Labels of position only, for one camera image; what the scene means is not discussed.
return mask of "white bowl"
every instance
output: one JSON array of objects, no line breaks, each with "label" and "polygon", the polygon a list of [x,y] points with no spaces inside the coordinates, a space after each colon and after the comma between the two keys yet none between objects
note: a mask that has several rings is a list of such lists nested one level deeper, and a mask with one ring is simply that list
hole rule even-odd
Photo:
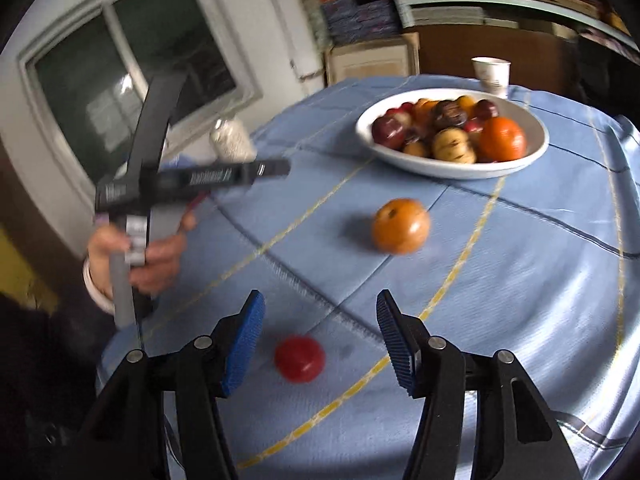
[{"label": "white bowl", "polygon": [[[407,155],[373,142],[371,137],[371,123],[383,115],[389,108],[399,107],[404,102],[415,103],[418,99],[422,98],[432,101],[442,101],[443,99],[455,100],[461,95],[469,95],[476,101],[489,99],[489,101],[494,102],[498,107],[500,115],[516,121],[527,136],[527,155],[509,162],[459,164],[456,162],[445,162],[443,160]],[[437,176],[439,178],[493,178],[514,173],[538,160],[549,146],[549,132],[546,130],[545,125],[525,108],[485,92],[475,92],[473,90],[460,88],[425,88],[423,90],[413,90],[382,99],[382,101],[374,104],[360,116],[356,123],[356,134],[376,156],[385,162],[393,164],[403,170],[411,171],[412,173]]]}]

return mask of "blue tablecloth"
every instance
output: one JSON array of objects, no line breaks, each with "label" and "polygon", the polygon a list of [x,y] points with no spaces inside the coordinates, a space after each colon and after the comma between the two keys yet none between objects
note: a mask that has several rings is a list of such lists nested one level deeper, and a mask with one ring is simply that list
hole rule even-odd
[{"label": "blue tablecloth", "polygon": [[[197,210],[179,282],[144,324],[146,348],[176,351],[238,311],[252,288],[264,294],[248,376],[220,402],[241,479],[401,478],[422,401],[385,359],[375,315],[382,288],[463,351],[512,349],[584,478],[606,471],[640,420],[637,133],[594,108],[512,86],[509,98],[549,130],[550,147],[532,166],[436,182],[370,160],[353,133],[359,115],[390,95],[437,87],[479,89],[448,76],[378,77],[307,98],[255,133],[260,156],[290,158],[290,176]],[[431,211],[430,238],[409,256],[381,254],[370,241],[370,218],[398,197]],[[302,333],[324,346],[326,370],[290,384],[273,351]],[[133,330],[114,338],[103,378],[135,341]],[[468,393],[460,479],[470,473],[475,403]]]}]

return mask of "window frame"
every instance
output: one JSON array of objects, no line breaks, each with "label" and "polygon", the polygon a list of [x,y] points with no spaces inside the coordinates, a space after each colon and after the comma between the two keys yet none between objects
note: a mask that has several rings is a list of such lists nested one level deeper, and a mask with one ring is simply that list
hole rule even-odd
[{"label": "window frame", "polygon": [[[120,59],[131,76],[134,90],[140,99],[144,100],[148,88],[147,81],[124,37],[119,20],[117,17],[114,20],[116,13],[113,4],[116,1],[83,0],[68,13],[53,21],[18,56],[22,85],[40,134],[54,153],[56,163],[62,168],[71,185],[91,208],[94,207],[95,186],[66,141],[49,107],[35,65],[69,34],[102,15],[120,54]],[[167,133],[163,160],[177,155],[190,142],[205,134],[213,122],[220,117],[219,110],[224,110],[225,114],[235,114],[262,97],[257,79],[244,54],[238,35],[223,10],[222,3],[219,0],[196,0],[196,2],[236,82],[236,88],[174,124]]]}]

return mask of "white cuff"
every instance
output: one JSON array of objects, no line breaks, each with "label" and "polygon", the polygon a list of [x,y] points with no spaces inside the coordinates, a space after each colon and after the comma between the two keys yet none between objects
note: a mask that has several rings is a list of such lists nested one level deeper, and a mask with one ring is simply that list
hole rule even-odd
[{"label": "white cuff", "polygon": [[100,307],[101,310],[113,316],[113,313],[115,311],[113,301],[111,301],[103,293],[101,293],[94,285],[94,282],[91,279],[91,273],[89,272],[89,260],[84,261],[84,266],[82,267],[82,277],[84,278],[84,286],[86,287],[86,290],[89,293],[91,299],[94,300],[94,303],[98,307]]}]

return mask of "window pane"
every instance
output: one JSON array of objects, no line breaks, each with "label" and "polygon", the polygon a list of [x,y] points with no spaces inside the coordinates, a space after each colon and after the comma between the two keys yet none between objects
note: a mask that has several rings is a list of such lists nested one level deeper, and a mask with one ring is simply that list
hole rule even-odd
[{"label": "window pane", "polygon": [[66,142],[96,184],[127,160],[142,102],[102,16],[57,44],[35,64]]},{"label": "window pane", "polygon": [[196,0],[119,0],[113,7],[147,81],[161,70],[189,75],[175,120],[236,87]]}]

